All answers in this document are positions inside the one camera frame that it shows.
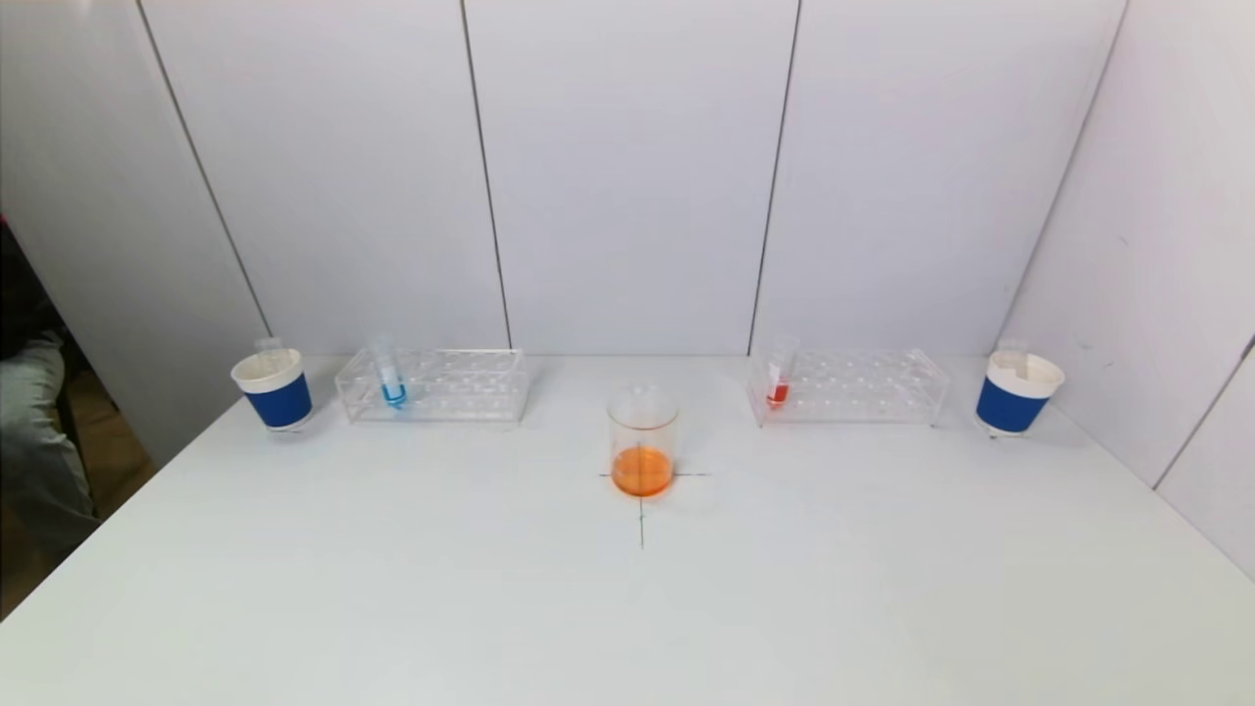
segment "white table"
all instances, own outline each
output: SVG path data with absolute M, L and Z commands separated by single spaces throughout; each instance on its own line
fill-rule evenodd
M 1057 410 L 979 433 L 979 361 L 939 429 L 763 430 L 742 359 L 532 359 L 511 430 L 349 426 L 338 364 L 0 624 L 0 703 L 1255 703 L 1255 586 Z M 638 504 L 599 474 L 641 379 L 709 475 Z

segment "paper cup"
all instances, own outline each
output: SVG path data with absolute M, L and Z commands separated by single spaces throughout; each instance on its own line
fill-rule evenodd
M 291 347 L 286 351 L 287 365 L 279 372 L 267 372 L 267 367 L 256 355 L 248 356 L 231 369 L 231 380 L 236 381 L 261 418 L 261 424 L 270 431 L 297 428 L 314 411 L 300 351 Z
M 994 352 L 985 370 L 976 418 L 994 434 L 1023 434 L 1060 385 L 1063 371 L 1045 359 L 1028 356 L 1028 380 L 1024 380 L 1015 375 L 1015 366 L 1004 355 Z

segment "person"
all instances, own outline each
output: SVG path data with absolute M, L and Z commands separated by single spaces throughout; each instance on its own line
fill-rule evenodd
M 0 499 L 56 566 L 100 520 L 78 450 L 53 425 L 63 324 L 3 217 L 0 260 Z

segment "floor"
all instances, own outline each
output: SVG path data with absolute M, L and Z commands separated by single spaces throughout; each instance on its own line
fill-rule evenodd
M 108 519 L 148 483 L 154 469 L 95 375 L 85 372 L 75 377 L 69 399 L 95 507 Z M 49 568 L 13 512 L 0 508 L 0 619 L 4 619 L 35 591 Z

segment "black line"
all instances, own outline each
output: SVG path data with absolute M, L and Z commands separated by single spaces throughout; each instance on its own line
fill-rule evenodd
M 1028 261 L 1024 262 L 1024 271 L 1020 272 L 1019 283 L 1015 286 L 1015 293 L 1012 296 L 1010 305 L 1007 306 L 1007 315 L 1003 316 L 1003 325 L 998 326 L 998 335 L 990 341 L 990 352 L 993 347 L 998 345 L 998 340 L 1007 334 L 1007 324 L 1010 322 L 1012 315 L 1015 312 L 1015 305 L 1019 303 L 1020 295 L 1024 293 L 1024 281 L 1028 280 L 1028 272 L 1033 268 L 1033 261 L 1037 260 L 1038 252 L 1042 250 L 1042 242 L 1045 240 L 1045 231 L 1050 227 L 1050 221 L 1054 219 L 1054 212 L 1059 207 L 1059 196 L 1063 193 L 1063 184 L 1068 182 L 1068 176 L 1072 174 L 1072 164 L 1077 159 L 1077 152 L 1081 150 L 1081 140 L 1084 139 L 1086 130 L 1089 128 L 1089 118 L 1093 115 L 1094 104 L 1098 103 L 1098 94 L 1102 92 L 1102 84 L 1107 80 L 1107 69 L 1111 66 L 1111 56 L 1116 53 L 1116 43 L 1119 41 L 1119 35 L 1124 29 L 1124 16 L 1128 14 L 1128 0 L 1124 0 L 1124 8 L 1119 11 L 1119 21 L 1116 23 L 1116 34 L 1111 38 L 1111 46 L 1107 48 L 1107 60 L 1103 61 L 1102 73 L 1098 75 L 1098 83 L 1094 84 L 1094 93 L 1089 98 L 1089 105 L 1086 108 L 1086 117 L 1081 120 L 1081 129 L 1077 130 L 1077 140 L 1072 143 L 1072 153 L 1068 154 L 1068 163 L 1063 167 L 1063 176 L 1059 178 L 1059 184 L 1054 188 L 1054 198 L 1050 201 L 1050 208 L 1045 212 L 1045 219 L 1042 221 L 1042 229 L 1037 233 L 1037 241 L 1033 243 L 1033 252 L 1029 253 Z
M 479 158 L 483 161 L 483 187 L 488 193 L 488 219 L 492 221 L 492 250 L 497 255 L 497 282 L 501 285 L 501 311 L 506 316 L 506 344 L 515 346 L 515 336 L 510 330 L 510 303 L 506 301 L 506 272 L 501 267 L 501 243 L 497 241 L 497 209 L 492 204 L 492 177 L 488 174 L 488 148 L 483 143 L 483 118 L 479 117 L 479 84 L 474 78 L 474 58 L 471 55 L 471 25 L 467 21 L 466 0 L 459 0 L 462 9 L 462 36 L 467 44 L 467 68 L 471 71 L 471 97 L 474 99 L 474 125 L 479 133 Z
M 758 283 L 754 286 L 754 308 L 749 315 L 749 341 L 745 356 L 754 347 L 754 325 L 758 322 L 758 297 L 763 292 L 763 265 L 767 262 L 767 233 L 772 229 L 772 207 L 776 204 L 776 176 L 781 169 L 781 147 L 784 144 L 784 117 L 788 114 L 788 92 L 793 83 L 793 58 L 797 56 L 797 28 L 802 20 L 802 0 L 797 0 L 793 15 L 793 45 L 788 50 L 788 73 L 784 75 L 784 100 L 781 105 L 781 129 L 776 134 L 776 163 L 772 164 L 772 188 L 767 196 L 767 222 L 763 223 L 763 251 L 758 255 Z
M 266 320 L 266 311 L 261 307 L 261 300 L 257 298 L 257 290 L 252 287 L 252 280 L 248 278 L 248 267 L 243 266 L 243 257 L 240 256 L 240 248 L 236 247 L 235 237 L 231 236 L 231 228 L 227 227 L 227 219 L 222 216 L 222 206 L 218 204 L 218 196 L 213 193 L 213 184 L 210 183 L 210 176 L 205 173 L 205 163 L 201 162 L 201 153 L 196 149 L 196 142 L 192 140 L 192 132 L 187 129 L 187 119 L 183 118 L 183 107 L 178 104 L 178 97 L 174 95 L 174 84 L 169 82 L 169 73 L 166 71 L 166 61 L 161 58 L 161 51 L 157 49 L 157 39 L 153 36 L 153 28 L 148 24 L 148 13 L 144 11 L 143 0 L 136 0 L 136 9 L 139 10 L 139 19 L 144 23 L 144 33 L 148 35 L 148 45 L 153 48 L 153 56 L 157 58 L 157 69 L 161 70 L 161 78 L 166 83 L 166 90 L 169 93 L 169 100 L 174 104 L 174 114 L 178 115 L 178 124 L 183 128 L 183 137 L 187 138 L 188 147 L 192 148 L 192 159 L 196 161 L 196 168 L 201 172 L 201 181 L 205 182 L 206 191 L 210 192 L 210 202 L 213 203 L 213 212 L 218 214 L 218 222 L 222 224 L 222 232 L 227 236 L 227 245 L 231 246 L 231 253 L 235 255 L 236 263 L 240 265 L 240 273 L 243 275 L 243 282 L 248 287 L 248 295 L 252 296 L 252 305 L 257 307 L 257 315 L 261 316 L 261 325 L 266 327 L 266 335 L 275 335 L 275 331 L 270 329 L 270 321 Z
M 1255 342 L 1255 337 L 1251 337 L 1251 342 Z M 1247 345 L 1246 349 L 1242 350 L 1242 355 L 1237 359 L 1237 365 L 1234 366 L 1232 371 L 1229 371 L 1229 377 L 1226 377 L 1225 384 L 1220 386 L 1220 393 L 1217 393 L 1216 396 L 1211 399 L 1211 404 L 1207 405 L 1207 411 L 1204 413 L 1201 418 L 1199 418 L 1199 423 L 1194 425 L 1192 430 L 1190 430 L 1190 436 L 1185 438 L 1185 443 L 1181 444 L 1181 448 L 1177 449 L 1177 453 L 1172 455 L 1172 460 L 1168 461 L 1167 468 L 1163 469 L 1162 474 L 1160 474 L 1158 480 L 1155 482 L 1155 484 L 1151 487 L 1151 490 L 1158 490 L 1160 484 L 1163 483 L 1163 479 L 1168 478 L 1168 474 L 1172 473 L 1172 466 L 1176 466 L 1176 463 L 1181 460 L 1181 455 L 1185 454 L 1185 450 L 1190 446 L 1190 443 L 1194 441 L 1194 438 L 1199 434 L 1199 430 L 1202 429 L 1204 423 L 1206 423 L 1207 418 L 1211 416 L 1211 411 L 1216 409 L 1216 404 L 1220 403 L 1220 399 L 1224 398 L 1225 391 L 1229 390 L 1229 386 L 1232 385 L 1234 379 L 1237 377 L 1237 371 L 1241 370 L 1242 364 L 1246 361 L 1246 356 L 1250 355 L 1250 351 L 1251 351 L 1250 345 Z

